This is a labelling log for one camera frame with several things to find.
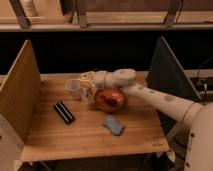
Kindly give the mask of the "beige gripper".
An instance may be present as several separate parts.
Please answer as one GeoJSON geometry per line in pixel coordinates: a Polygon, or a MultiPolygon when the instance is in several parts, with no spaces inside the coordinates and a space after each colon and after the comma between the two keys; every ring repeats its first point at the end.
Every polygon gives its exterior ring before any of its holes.
{"type": "Polygon", "coordinates": [[[111,72],[108,71],[88,71],[79,76],[79,83],[87,88],[112,88],[115,81],[111,72]]]}

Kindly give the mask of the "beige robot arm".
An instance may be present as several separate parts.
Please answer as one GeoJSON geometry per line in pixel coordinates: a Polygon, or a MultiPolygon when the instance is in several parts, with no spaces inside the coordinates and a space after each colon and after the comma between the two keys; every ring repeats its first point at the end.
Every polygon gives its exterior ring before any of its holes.
{"type": "Polygon", "coordinates": [[[150,89],[137,81],[133,69],[88,71],[79,76],[79,81],[86,87],[120,88],[189,127],[184,171],[213,171],[213,103],[203,105],[150,89]]]}

